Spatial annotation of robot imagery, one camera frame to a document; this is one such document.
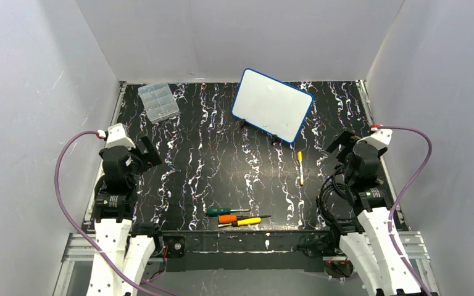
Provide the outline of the blue framed whiteboard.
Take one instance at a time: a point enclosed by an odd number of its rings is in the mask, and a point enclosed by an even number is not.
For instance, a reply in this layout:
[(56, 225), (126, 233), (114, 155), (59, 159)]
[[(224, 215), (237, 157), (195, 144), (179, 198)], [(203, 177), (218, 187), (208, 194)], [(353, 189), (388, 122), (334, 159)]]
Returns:
[(292, 144), (313, 103), (310, 93), (246, 68), (231, 112), (236, 118)]

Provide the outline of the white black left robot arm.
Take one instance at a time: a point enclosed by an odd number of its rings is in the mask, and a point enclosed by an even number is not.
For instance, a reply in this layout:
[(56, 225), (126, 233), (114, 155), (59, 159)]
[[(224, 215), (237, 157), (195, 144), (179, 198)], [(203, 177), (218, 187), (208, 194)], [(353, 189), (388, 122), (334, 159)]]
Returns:
[(156, 249), (156, 227), (134, 224), (137, 177), (162, 163), (148, 137), (133, 146), (107, 145), (99, 153), (103, 175), (95, 188), (93, 267), (87, 295), (136, 295)]

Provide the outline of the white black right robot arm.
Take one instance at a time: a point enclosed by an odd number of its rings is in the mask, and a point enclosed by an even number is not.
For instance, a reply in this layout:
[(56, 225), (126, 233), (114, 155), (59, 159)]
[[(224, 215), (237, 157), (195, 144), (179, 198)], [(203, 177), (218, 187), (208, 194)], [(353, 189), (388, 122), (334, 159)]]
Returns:
[(344, 198), (352, 207), (350, 221), (337, 221), (332, 229), (338, 248), (352, 263), (369, 295), (428, 295), (410, 264), (393, 221), (394, 202), (379, 182), (381, 156), (391, 131), (374, 131), (360, 137), (343, 130), (327, 147), (339, 150), (344, 176)]

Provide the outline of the clear plastic compartment box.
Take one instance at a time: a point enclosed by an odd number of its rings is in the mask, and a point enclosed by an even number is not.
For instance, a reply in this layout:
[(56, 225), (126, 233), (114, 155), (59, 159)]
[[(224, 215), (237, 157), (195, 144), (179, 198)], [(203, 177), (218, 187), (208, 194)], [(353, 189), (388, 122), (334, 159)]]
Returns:
[(152, 124), (176, 117), (180, 113), (168, 83), (143, 85), (138, 88), (138, 95)]

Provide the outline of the green handled screwdriver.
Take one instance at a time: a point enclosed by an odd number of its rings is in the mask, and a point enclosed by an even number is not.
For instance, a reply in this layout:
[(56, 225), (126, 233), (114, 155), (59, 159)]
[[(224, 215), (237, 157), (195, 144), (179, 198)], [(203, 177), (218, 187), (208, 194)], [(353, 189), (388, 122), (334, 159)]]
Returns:
[(206, 209), (205, 214), (208, 217), (215, 217), (220, 215), (231, 215), (233, 213), (249, 212), (250, 209), (231, 209), (225, 207), (209, 207)]

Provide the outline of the orange handled screwdriver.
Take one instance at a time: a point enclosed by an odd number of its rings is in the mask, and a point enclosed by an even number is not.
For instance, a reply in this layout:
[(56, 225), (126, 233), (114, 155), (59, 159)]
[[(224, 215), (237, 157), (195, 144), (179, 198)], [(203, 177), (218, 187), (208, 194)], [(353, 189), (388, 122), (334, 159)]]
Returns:
[(270, 218), (270, 215), (264, 215), (264, 216), (221, 215), (218, 218), (218, 223), (219, 224), (231, 223), (234, 221), (243, 220), (247, 218)]

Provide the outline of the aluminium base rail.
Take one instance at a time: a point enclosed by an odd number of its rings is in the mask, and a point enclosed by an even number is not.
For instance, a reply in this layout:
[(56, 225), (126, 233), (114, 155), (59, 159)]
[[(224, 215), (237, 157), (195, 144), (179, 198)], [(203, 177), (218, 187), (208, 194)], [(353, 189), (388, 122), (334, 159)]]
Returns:
[[(420, 232), (399, 233), (410, 259), (430, 259)], [(338, 247), (332, 247), (328, 231), (164, 231), (157, 239), (161, 254), (168, 246), (167, 258), (183, 258), (189, 254), (215, 253), (293, 253), (301, 252), (311, 258), (345, 260)], [(71, 234), (63, 260), (91, 261), (94, 248), (80, 234)]]

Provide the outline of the yellow handled screwdriver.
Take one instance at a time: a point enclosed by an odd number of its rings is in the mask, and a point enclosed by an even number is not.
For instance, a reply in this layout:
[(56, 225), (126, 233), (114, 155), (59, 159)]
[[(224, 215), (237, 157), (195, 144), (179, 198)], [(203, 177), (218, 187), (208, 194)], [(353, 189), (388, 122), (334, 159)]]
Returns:
[(219, 224), (218, 228), (250, 226), (250, 225), (259, 224), (261, 222), (262, 222), (262, 218), (247, 218), (243, 220), (234, 221), (231, 223)]

